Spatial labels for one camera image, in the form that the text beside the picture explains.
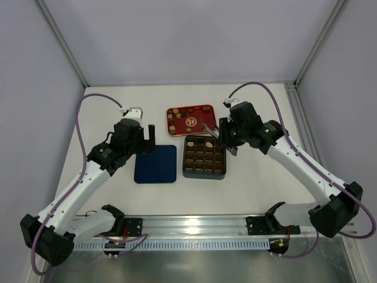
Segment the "metal tongs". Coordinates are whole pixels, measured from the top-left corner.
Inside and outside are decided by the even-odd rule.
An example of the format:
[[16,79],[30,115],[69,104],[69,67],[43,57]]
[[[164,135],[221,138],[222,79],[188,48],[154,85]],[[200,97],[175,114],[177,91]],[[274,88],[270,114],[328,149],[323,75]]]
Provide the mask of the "metal tongs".
[[208,133],[209,135],[211,135],[215,139],[219,139],[219,137],[220,137],[220,129],[217,126],[217,124],[206,123],[203,119],[200,119],[200,124],[201,124],[203,130],[206,133]]

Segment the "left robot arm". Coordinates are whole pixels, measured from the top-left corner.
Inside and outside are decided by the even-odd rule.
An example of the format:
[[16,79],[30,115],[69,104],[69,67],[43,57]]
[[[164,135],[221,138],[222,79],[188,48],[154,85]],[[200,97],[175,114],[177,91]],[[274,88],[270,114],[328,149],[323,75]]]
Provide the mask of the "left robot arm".
[[102,142],[84,155],[83,168],[68,187],[37,216],[25,215],[21,231],[31,258],[37,255],[51,266],[61,265],[75,246],[99,234],[118,235],[125,226],[125,214],[112,205],[104,205],[95,214],[80,221],[73,218],[93,193],[134,154],[156,150],[155,126],[148,125],[149,138],[133,119],[121,119],[114,125],[109,142]]

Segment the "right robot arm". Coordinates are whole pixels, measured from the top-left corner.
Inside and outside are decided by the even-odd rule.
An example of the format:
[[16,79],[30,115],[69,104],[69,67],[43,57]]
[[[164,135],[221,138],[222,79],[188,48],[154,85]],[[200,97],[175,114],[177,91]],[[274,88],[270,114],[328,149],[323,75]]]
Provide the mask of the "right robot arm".
[[338,234],[359,212],[356,203],[362,188],[355,182],[344,190],[335,187],[338,178],[313,160],[277,121],[262,122],[250,102],[236,98],[223,103],[229,115],[219,120],[220,144],[237,154],[245,143],[260,150],[288,170],[313,196],[314,202],[279,202],[266,212],[269,222],[280,226],[312,226],[328,238]]

